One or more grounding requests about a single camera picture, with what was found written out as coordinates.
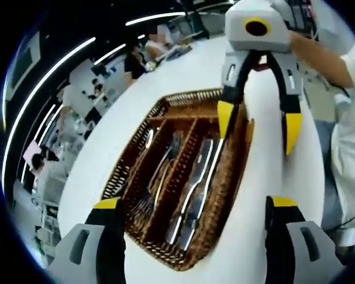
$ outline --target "desk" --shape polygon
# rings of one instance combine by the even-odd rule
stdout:
[[[191,52],[143,75],[120,96],[92,132],[67,180],[58,212],[62,236],[85,222],[123,148],[158,99],[221,86],[225,46],[224,37],[197,42]],[[272,72],[252,72],[245,94],[248,115],[255,119],[254,137],[240,190],[214,251],[187,272],[175,272],[125,236],[127,283],[264,283],[266,195],[294,198],[306,219],[320,224],[324,170],[306,101],[302,101],[304,120],[296,147],[283,158],[278,88]]]

